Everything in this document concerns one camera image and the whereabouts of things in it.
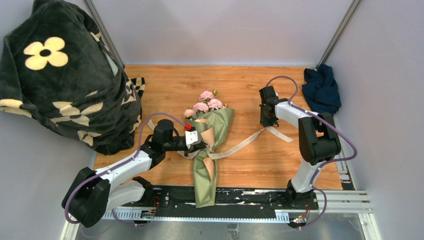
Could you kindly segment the green and peach wrapping paper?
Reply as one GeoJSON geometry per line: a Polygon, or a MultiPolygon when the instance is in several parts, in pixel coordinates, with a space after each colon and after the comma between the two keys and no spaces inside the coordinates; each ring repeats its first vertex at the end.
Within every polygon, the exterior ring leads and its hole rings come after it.
{"type": "Polygon", "coordinates": [[[199,150],[193,159],[195,207],[204,208],[215,204],[217,187],[217,164],[211,154],[226,141],[235,110],[222,108],[201,113],[185,122],[200,133],[205,149],[199,150]]]}

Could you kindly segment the pink fake flower bunch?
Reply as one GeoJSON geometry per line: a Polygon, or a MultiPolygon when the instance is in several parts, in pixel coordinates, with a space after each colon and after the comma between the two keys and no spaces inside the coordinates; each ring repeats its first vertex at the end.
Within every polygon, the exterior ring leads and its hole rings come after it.
{"type": "Polygon", "coordinates": [[[198,102],[183,112],[184,118],[194,120],[200,115],[227,108],[228,105],[217,98],[218,94],[217,90],[203,91],[199,95],[198,102]]]}

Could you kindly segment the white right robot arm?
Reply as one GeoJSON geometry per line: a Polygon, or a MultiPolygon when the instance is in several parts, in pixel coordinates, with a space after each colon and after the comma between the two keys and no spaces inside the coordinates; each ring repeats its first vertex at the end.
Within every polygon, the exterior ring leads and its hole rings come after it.
{"type": "Polygon", "coordinates": [[[260,124],[263,127],[278,125],[283,120],[298,129],[299,151],[302,157],[295,176],[287,183],[285,201],[298,209],[312,198],[313,184],[320,173],[321,164],[332,160],[341,151],[330,113],[305,110],[287,98],[279,98],[273,86],[259,90],[260,124]]]}

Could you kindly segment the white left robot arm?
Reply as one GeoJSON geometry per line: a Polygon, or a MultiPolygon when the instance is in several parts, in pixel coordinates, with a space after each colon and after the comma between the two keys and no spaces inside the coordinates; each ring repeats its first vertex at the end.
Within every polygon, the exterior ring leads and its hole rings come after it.
{"type": "Polygon", "coordinates": [[[162,119],[131,155],[97,170],[81,169],[62,200],[67,221],[90,228],[105,213],[125,204],[156,205],[153,185],[138,175],[156,167],[167,152],[189,154],[207,147],[194,124],[185,124],[184,130],[179,135],[171,120],[162,119]]]}

